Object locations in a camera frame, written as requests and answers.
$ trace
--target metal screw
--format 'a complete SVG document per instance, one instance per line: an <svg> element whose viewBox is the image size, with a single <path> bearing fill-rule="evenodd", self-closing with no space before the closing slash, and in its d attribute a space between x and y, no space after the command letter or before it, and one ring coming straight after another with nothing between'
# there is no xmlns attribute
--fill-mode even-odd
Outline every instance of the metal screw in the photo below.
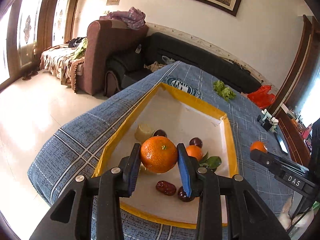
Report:
<svg viewBox="0 0 320 240"><path fill-rule="evenodd" d="M84 176L83 175L76 176L76 182L81 182L83 180L84 180Z"/></svg>
<svg viewBox="0 0 320 240"><path fill-rule="evenodd" d="M201 174L205 174L205 173L207 173L207 169L205 167L200 167L200 168L198 168L198 172Z"/></svg>
<svg viewBox="0 0 320 240"><path fill-rule="evenodd" d="M121 171L121 169L120 169L119 167L114 167L114 168L112 168L111 173L117 174L117 173L119 173L120 171Z"/></svg>
<svg viewBox="0 0 320 240"><path fill-rule="evenodd" d="M243 181L243 177L239 174L235 175L235 180L236 181Z"/></svg>

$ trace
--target slippers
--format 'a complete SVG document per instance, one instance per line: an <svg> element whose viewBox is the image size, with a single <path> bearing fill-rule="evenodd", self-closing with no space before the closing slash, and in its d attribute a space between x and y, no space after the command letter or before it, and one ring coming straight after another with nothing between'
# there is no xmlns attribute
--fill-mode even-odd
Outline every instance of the slippers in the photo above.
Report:
<svg viewBox="0 0 320 240"><path fill-rule="evenodd" d="M31 77L38 75L39 73L36 70L33 70L29 75Z"/></svg>
<svg viewBox="0 0 320 240"><path fill-rule="evenodd" d="M22 80L25 81L25 80L30 80L31 79L31 76L30 75L25 75Z"/></svg>

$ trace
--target white tile floor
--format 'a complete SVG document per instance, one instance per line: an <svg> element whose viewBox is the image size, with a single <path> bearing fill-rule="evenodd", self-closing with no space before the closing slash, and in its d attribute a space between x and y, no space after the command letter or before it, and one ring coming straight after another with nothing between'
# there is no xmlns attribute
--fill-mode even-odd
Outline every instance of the white tile floor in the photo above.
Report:
<svg viewBox="0 0 320 240"><path fill-rule="evenodd" d="M0 210L21 240L49 209L28 179L32 161L60 126L106 99L75 94L46 71L0 93Z"/></svg>

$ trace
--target white wall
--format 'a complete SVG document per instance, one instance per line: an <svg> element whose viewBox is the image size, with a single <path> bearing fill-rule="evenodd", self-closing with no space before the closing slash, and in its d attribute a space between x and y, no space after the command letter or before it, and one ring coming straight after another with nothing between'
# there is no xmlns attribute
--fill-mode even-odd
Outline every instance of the white wall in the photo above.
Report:
<svg viewBox="0 0 320 240"><path fill-rule="evenodd" d="M230 52L280 88L297 52L302 14L311 14L304 0L242 0L236 17L193 0L79 0L74 37L86 36L88 25L105 10L134 6L146 21L197 36Z"/></svg>

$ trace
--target red plastic bag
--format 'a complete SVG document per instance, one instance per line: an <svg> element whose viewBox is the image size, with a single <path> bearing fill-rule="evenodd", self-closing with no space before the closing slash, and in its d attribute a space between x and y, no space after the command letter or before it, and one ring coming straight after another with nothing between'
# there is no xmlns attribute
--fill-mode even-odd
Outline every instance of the red plastic bag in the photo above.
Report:
<svg viewBox="0 0 320 240"><path fill-rule="evenodd" d="M268 94L270 90L271 86L261 86L257 91L248 94L248 98L260 109L265 109L276 100L274 94Z"/></svg>

